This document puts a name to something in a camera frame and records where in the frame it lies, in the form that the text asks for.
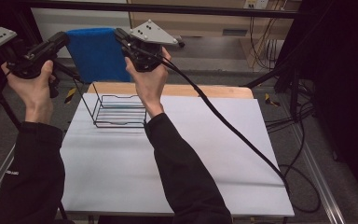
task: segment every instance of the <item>gray floor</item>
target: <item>gray floor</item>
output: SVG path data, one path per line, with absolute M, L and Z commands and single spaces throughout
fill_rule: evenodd
M 184 37 L 184 41 L 186 46 L 183 49 L 169 47 L 168 50 L 172 55 L 172 61 L 197 84 L 239 86 L 267 72 L 265 69 L 250 69 L 247 66 L 240 42 L 236 38 Z M 272 88 L 275 81 L 272 78 L 253 88 L 253 93 L 259 101 L 265 120 L 287 118 L 283 106 L 265 103 L 266 93 L 275 102 L 283 103 L 281 102 L 282 99 L 287 100 L 289 98 L 288 93 L 275 94 Z M 170 75 L 168 82 L 185 83 L 181 77 L 175 74 Z M 72 83 L 64 80 L 60 86 L 60 96 L 54 103 L 55 114 L 52 123 L 63 130 L 69 127 L 68 121 L 72 119 L 76 111 L 76 105 L 79 102 L 79 95 L 76 94 L 69 105 L 63 103 L 66 93 L 72 86 Z M 23 106 L 19 98 L 8 88 L 5 89 L 4 93 L 18 117 L 22 118 Z M 300 98 L 301 103 L 306 101 L 306 98 Z M 304 119 L 304 127 L 306 142 L 323 171 L 324 178 L 332 191 L 342 216 L 345 218 L 345 223 L 358 223 L 358 184 L 351 171 L 345 163 L 333 160 L 332 151 L 317 116 Z M 15 142 L 16 135 L 17 132 L 14 126 L 0 106 L 0 165 Z M 289 163 L 298 151 L 298 141 L 296 140 L 294 129 L 287 127 L 271 133 L 269 137 L 278 163 Z M 295 167 L 310 177 L 309 170 L 302 157 L 296 162 Z M 315 193 L 302 177 L 291 172 L 288 175 L 288 182 L 293 192 L 291 200 L 294 204 L 306 209 L 311 209 L 315 206 L 317 203 Z M 297 209 L 295 209 L 295 213 L 295 217 L 288 219 L 289 223 L 331 223 L 323 205 L 315 213 L 308 214 Z M 87 216 L 71 215 L 70 217 L 79 220 L 78 223 L 85 223 L 85 220 L 87 220 Z M 238 224 L 261 221 L 282 222 L 274 217 L 235 219 L 235 223 Z

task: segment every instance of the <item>blue towel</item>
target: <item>blue towel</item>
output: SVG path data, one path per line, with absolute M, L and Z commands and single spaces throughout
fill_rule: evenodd
M 82 81 L 131 81 L 121 46 L 115 40 L 115 29 L 88 28 L 66 33 L 70 40 L 67 48 Z

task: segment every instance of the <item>black sleeve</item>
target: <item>black sleeve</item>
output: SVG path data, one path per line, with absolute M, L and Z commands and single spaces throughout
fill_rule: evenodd
M 0 188 L 0 224 L 51 224 L 63 195 L 62 131 L 23 122 Z
M 165 196 L 175 213 L 173 223 L 232 223 L 212 176 L 168 116 L 155 116 L 145 131 L 155 149 Z

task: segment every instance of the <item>white table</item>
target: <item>white table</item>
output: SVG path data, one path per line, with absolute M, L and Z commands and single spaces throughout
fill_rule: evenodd
M 85 93 L 88 105 L 96 94 Z M 277 165 L 257 100 L 210 98 L 216 108 Z M 283 182 L 224 126 L 199 97 L 163 96 L 179 133 L 197 151 L 234 217 L 294 215 Z M 67 212 L 169 216 L 153 148 L 145 133 L 101 129 L 83 102 L 62 144 Z

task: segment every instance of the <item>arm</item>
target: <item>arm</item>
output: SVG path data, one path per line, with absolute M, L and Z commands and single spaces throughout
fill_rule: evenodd
M 163 49 L 165 58 L 171 56 Z M 150 73 L 138 73 L 126 58 L 127 71 L 147 113 L 145 125 L 155 149 L 162 186 L 175 217 L 173 223 L 232 223 L 219 189 L 194 149 L 180 136 L 160 102 L 168 72 L 160 65 Z
M 5 74 L 6 65 L 2 66 Z M 48 80 L 52 62 L 34 79 L 7 76 L 9 86 L 25 103 L 14 160 L 0 188 L 0 224 L 46 223 L 54 220 L 63 195 L 64 168 L 60 155 L 62 131 L 49 126 L 52 102 Z

